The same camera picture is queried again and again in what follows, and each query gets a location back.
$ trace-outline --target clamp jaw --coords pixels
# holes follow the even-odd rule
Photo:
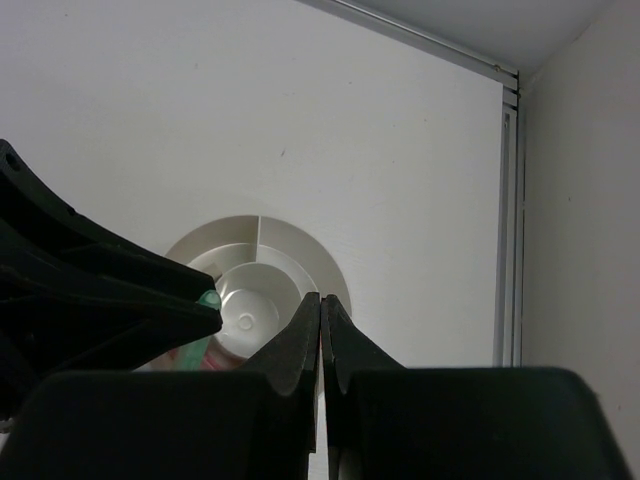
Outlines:
[[[631,478],[575,374],[407,369],[332,295],[235,370],[122,371],[219,331],[213,280],[78,215],[6,142],[0,187],[3,479],[307,478],[320,368],[331,479]]]

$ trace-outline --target ceiling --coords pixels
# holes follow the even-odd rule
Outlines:
[[[505,62],[527,76],[612,0],[356,0],[395,20]]]

